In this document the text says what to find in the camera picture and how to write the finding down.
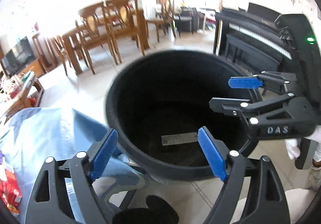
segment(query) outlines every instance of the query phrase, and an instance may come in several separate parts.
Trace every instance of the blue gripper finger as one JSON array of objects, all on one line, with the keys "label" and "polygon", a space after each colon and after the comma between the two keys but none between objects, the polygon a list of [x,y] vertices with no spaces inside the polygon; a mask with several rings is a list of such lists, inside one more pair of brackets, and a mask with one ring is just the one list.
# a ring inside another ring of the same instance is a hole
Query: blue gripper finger
[{"label": "blue gripper finger", "polygon": [[229,86],[231,88],[258,89],[263,86],[263,82],[256,77],[231,77]]},{"label": "blue gripper finger", "polygon": [[110,156],[112,155],[117,146],[117,141],[117,131],[112,130],[91,162],[89,178],[92,182],[94,182],[102,176],[107,166],[107,163],[109,162]]},{"label": "blue gripper finger", "polygon": [[227,173],[225,171],[225,160],[219,153],[218,149],[214,145],[211,137],[207,134],[204,128],[198,130],[198,142],[205,154],[208,164],[214,176],[219,177],[221,181],[225,181],[227,178]]}]

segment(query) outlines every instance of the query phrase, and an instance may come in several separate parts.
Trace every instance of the tv screen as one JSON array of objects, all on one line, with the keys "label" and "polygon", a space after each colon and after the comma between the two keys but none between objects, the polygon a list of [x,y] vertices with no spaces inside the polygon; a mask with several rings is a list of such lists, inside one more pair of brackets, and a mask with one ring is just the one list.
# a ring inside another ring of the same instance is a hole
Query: tv screen
[{"label": "tv screen", "polygon": [[35,61],[36,57],[27,37],[24,37],[2,59],[2,65],[9,77],[18,74],[26,65]]}]

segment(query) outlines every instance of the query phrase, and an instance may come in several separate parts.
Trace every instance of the gloved hand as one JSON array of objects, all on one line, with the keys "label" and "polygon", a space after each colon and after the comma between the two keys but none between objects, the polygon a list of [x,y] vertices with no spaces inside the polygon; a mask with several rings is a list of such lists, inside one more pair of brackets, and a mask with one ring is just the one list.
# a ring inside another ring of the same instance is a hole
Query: gloved hand
[{"label": "gloved hand", "polygon": [[[313,159],[316,162],[320,162],[321,161],[321,125],[318,125],[314,130],[314,133],[306,138],[318,142],[318,146]],[[300,156],[300,148],[299,148],[297,139],[287,139],[285,140],[285,145],[288,151],[288,156],[290,157],[291,160],[293,160],[294,158],[298,158]]]}]

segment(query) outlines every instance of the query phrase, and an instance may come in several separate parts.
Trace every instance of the black trash bin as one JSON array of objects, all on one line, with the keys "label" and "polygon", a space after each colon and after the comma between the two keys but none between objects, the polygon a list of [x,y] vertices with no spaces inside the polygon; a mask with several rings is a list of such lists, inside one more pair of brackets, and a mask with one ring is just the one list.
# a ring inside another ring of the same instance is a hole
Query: black trash bin
[{"label": "black trash bin", "polygon": [[107,94],[108,125],[119,144],[150,174],[171,180],[201,180],[212,171],[198,142],[162,145],[162,136],[206,126],[216,139],[248,156],[249,140],[238,117],[213,112],[213,97],[261,100],[256,90],[231,89],[228,79],[246,73],[203,52],[168,50],[141,58],[116,77]]}]

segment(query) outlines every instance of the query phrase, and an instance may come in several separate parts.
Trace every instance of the light blue bedsheet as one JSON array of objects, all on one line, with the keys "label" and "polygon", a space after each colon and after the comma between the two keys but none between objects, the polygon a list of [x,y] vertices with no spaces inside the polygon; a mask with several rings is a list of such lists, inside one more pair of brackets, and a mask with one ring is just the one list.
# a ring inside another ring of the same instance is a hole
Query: light blue bedsheet
[{"label": "light blue bedsheet", "polygon": [[[0,129],[0,150],[6,161],[14,167],[23,196],[19,205],[18,220],[21,224],[24,224],[28,200],[44,160],[48,156],[53,156],[57,161],[65,160],[79,151],[87,151],[91,144],[104,137],[107,130],[105,125],[70,108],[24,109]],[[144,180],[139,175],[122,161],[113,157],[110,159],[103,178],[99,179],[97,185],[100,199],[107,204],[107,214],[118,210],[108,203],[112,192],[135,189],[136,184],[144,186]],[[75,218],[83,223],[72,183],[67,183],[67,189]]]}]

